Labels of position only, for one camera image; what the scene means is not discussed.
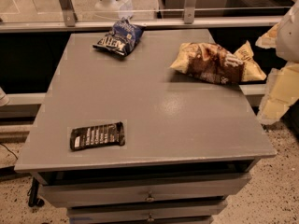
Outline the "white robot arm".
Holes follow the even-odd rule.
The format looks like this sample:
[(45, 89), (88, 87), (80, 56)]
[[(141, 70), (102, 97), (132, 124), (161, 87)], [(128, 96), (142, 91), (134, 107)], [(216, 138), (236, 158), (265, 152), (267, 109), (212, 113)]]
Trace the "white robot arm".
[(284, 15), (277, 28), (276, 55), (285, 60), (268, 75), (257, 115), (263, 125), (279, 121), (299, 100), (299, 1)]

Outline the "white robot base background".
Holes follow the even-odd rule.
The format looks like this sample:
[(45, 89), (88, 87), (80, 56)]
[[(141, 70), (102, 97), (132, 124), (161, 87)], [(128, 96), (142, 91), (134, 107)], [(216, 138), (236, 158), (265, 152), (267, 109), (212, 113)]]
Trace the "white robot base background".
[(132, 0), (98, 0), (94, 16), (101, 20), (130, 19), (134, 15)]

